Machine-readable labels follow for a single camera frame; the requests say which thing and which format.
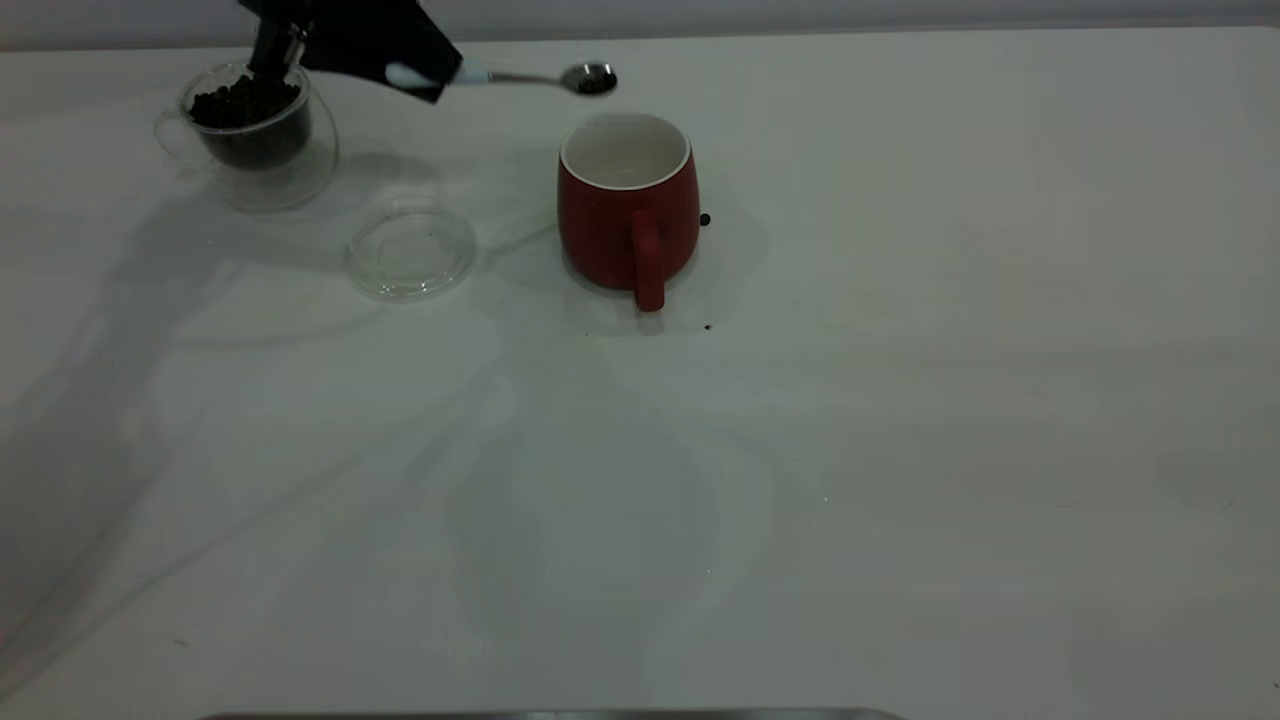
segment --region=metal spoon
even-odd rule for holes
[[[435,81],[428,79],[403,63],[387,65],[387,82],[401,90],[422,90],[435,87]],[[530,76],[524,73],[492,73],[472,70],[463,65],[453,77],[453,85],[553,85],[576,95],[607,95],[618,86],[618,76],[608,63],[579,63],[570,65],[559,78]]]

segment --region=red mug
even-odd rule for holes
[[[653,115],[602,115],[561,145],[559,229],[588,279],[635,291],[645,313],[698,245],[698,173],[689,137]]]

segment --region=white table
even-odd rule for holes
[[[465,51],[622,86],[319,77],[342,176],[260,219],[150,136],[243,51],[0,56],[0,717],[1280,712],[1280,35]],[[696,147],[660,318],[557,245],[603,109]],[[401,195],[481,256],[387,306]]]

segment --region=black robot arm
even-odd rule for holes
[[[303,68],[387,85],[387,65],[403,63],[435,86],[415,97],[435,102],[462,65],[462,54],[416,0],[238,0],[261,23],[250,69],[280,78],[302,49]]]

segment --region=mug rim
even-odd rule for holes
[[[193,131],[196,131],[196,132],[198,132],[201,135],[214,135],[214,136],[239,135],[239,133],[246,133],[246,132],[253,132],[253,131],[257,131],[257,129],[262,129],[262,128],[265,128],[268,126],[273,126],[273,124],[278,123],[282,118],[284,118],[284,117],[294,113],[301,105],[306,104],[307,99],[311,96],[311,78],[307,77],[307,73],[302,69],[301,65],[293,64],[293,65],[289,65],[289,69],[287,72],[287,77],[288,76],[294,76],[294,77],[298,78],[300,83],[301,83],[300,92],[298,92],[298,96],[293,100],[293,102],[289,102],[289,105],[287,108],[284,108],[283,110],[280,110],[279,113],[271,115],[270,118],[268,118],[265,120],[259,120],[259,122],[256,122],[256,123],[253,123],[251,126],[244,126],[244,127],[238,127],[238,128],[211,128],[209,126],[202,126],[202,124],[197,123],[195,120],[195,118],[191,117],[191,111],[187,109],[187,102],[186,102],[187,101],[187,96],[191,95],[191,91],[195,90],[196,85],[200,81],[205,79],[205,76],[210,76],[212,73],[216,73],[218,70],[224,70],[224,69],[230,69],[230,68],[248,70],[248,60],[237,60],[237,61],[233,61],[233,63],[219,63],[216,65],[211,65],[209,68],[205,68],[204,70],[201,70],[200,74],[197,74],[196,77],[191,78],[191,82],[188,82],[187,85],[184,85],[183,88],[182,88],[182,92],[178,94],[178,114],[182,115],[182,119],[186,120],[186,123],[188,126],[191,126],[191,129],[193,129]]]
[[[568,143],[573,140],[573,136],[576,136],[579,132],[584,129],[599,127],[600,124],[604,124],[605,120],[617,118],[644,118],[646,120],[658,120],[660,124],[667,126],[668,128],[676,131],[676,135],[678,135],[681,140],[685,141],[685,154],[680,159],[680,163],[676,165],[676,168],[653,182],[648,182],[644,184],[627,184],[627,186],[603,184],[594,181],[589,181],[582,176],[577,174],[577,172],[573,170],[573,168],[570,165],[568,160],[564,156],[564,152],[568,150]],[[685,131],[680,129],[680,127],[677,127],[676,123],[672,123],[666,118],[659,118],[658,115],[654,115],[652,113],[608,113],[603,115],[595,115],[588,119],[586,122],[579,124],[576,128],[571,129],[568,135],[564,136],[564,140],[561,142],[559,160],[561,160],[561,167],[564,168],[564,170],[568,174],[573,176],[575,179],[577,179],[584,184],[589,184],[591,187],[599,190],[607,190],[611,192],[634,192],[636,190],[648,190],[650,187],[657,187],[669,181],[671,178],[676,177],[677,174],[680,174],[681,170],[684,170],[689,165],[689,159],[692,156],[692,154],[694,154],[694,143],[690,142],[689,136],[685,135]]]

